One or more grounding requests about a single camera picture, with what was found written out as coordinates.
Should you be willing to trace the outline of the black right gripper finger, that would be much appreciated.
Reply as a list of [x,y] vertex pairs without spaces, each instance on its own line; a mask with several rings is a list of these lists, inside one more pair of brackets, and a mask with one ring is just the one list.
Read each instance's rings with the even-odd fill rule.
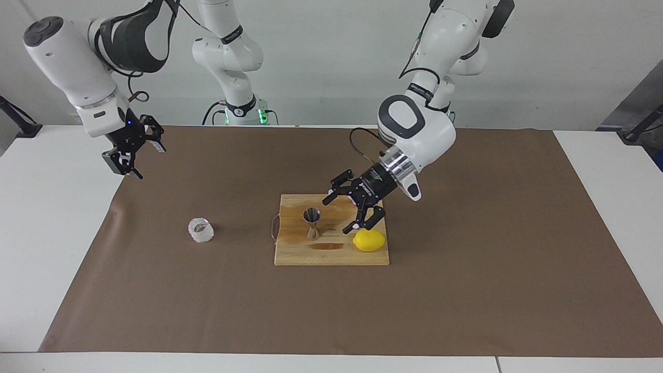
[[116,147],[102,152],[102,159],[106,161],[112,172],[142,180],[142,174],[135,168],[135,158],[136,151],[121,151]]
[[166,148],[161,141],[164,134],[163,127],[158,123],[156,118],[151,115],[141,115],[140,123],[146,128],[145,139],[149,142],[159,153],[165,153]]

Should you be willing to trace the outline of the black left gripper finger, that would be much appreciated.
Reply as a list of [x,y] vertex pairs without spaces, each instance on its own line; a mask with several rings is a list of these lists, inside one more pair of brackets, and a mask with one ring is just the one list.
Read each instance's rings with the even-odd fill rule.
[[348,234],[355,229],[365,228],[368,231],[373,229],[386,216],[386,211],[379,205],[358,206],[355,220],[348,223],[342,229],[343,234]]
[[330,205],[338,196],[345,195],[348,196],[348,199],[352,202],[354,206],[357,206],[357,201],[355,197],[351,195],[351,192],[355,191],[358,181],[355,181],[355,177],[352,170],[343,171],[341,174],[336,176],[331,180],[331,186],[328,191],[328,195],[322,200],[324,206]]

